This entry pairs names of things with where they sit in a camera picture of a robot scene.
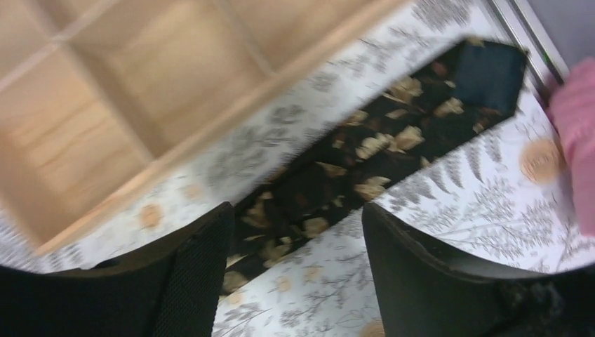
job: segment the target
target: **wooden frame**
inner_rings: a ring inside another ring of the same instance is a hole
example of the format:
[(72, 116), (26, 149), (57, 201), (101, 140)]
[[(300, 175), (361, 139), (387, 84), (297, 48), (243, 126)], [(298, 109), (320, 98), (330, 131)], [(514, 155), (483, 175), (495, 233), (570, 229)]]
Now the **wooden frame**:
[(4, 0), (3, 206), (80, 238), (405, 2)]

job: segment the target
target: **pink object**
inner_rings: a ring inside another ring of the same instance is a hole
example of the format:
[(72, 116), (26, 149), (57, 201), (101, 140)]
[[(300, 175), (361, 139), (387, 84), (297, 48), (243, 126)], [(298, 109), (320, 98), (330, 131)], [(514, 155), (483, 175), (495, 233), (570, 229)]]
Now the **pink object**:
[(595, 236), (595, 58), (572, 69), (551, 99), (549, 117), (570, 167), (580, 231)]

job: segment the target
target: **gray surface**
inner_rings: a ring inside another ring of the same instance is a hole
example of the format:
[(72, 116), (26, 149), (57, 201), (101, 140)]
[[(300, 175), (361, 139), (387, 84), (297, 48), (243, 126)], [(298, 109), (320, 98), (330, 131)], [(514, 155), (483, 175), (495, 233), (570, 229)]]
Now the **gray surface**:
[(595, 56), (595, 0), (528, 0), (569, 67)]

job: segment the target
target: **pink fabric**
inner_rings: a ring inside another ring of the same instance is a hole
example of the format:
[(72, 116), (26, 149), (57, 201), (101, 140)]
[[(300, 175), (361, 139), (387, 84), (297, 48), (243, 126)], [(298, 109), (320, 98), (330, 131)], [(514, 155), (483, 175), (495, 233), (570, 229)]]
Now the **pink fabric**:
[(551, 99), (549, 116), (570, 167), (580, 231), (595, 236), (595, 58), (570, 72)]

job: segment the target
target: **black fabric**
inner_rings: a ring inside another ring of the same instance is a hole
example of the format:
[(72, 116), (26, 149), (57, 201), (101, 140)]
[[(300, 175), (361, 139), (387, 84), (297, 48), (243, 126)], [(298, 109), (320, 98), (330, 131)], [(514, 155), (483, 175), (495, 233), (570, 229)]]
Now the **black fabric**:
[(236, 205), (231, 274), (222, 295), (514, 116), (526, 58), (514, 46), (464, 40), (353, 113)]
[(375, 204), (362, 215), (387, 337), (592, 336), (593, 267), (541, 275), (470, 255)]
[(222, 204), (105, 267), (52, 275), (0, 267), (0, 335), (208, 337), (233, 225)]

